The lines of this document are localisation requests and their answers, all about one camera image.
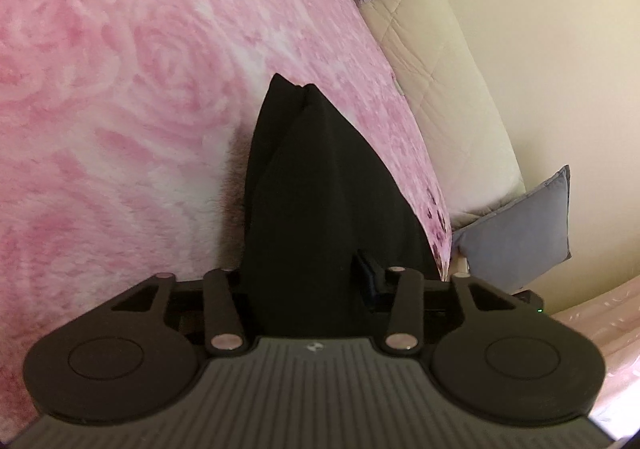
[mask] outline pink sheet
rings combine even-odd
[[[640,429],[640,275],[554,315],[589,337],[607,363],[591,418],[613,437]]]
[[[446,273],[444,199],[351,0],[0,0],[0,438],[33,418],[39,337],[154,272],[238,262],[275,72],[369,140]]]

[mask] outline black fabric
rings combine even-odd
[[[357,249],[439,279],[420,222],[356,129],[314,85],[273,77],[252,140],[240,272],[263,333],[373,334]]]

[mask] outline pillow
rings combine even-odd
[[[456,231],[469,273],[513,292],[571,257],[569,166],[508,205]]]
[[[420,128],[452,228],[524,194],[511,140],[449,1],[359,8]]]

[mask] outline pillowcase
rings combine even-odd
[[[513,292],[571,257],[569,166],[535,189],[456,231],[469,273]]]

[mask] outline wall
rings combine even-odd
[[[556,311],[640,273],[640,0],[449,0],[527,188],[571,165],[573,259]]]

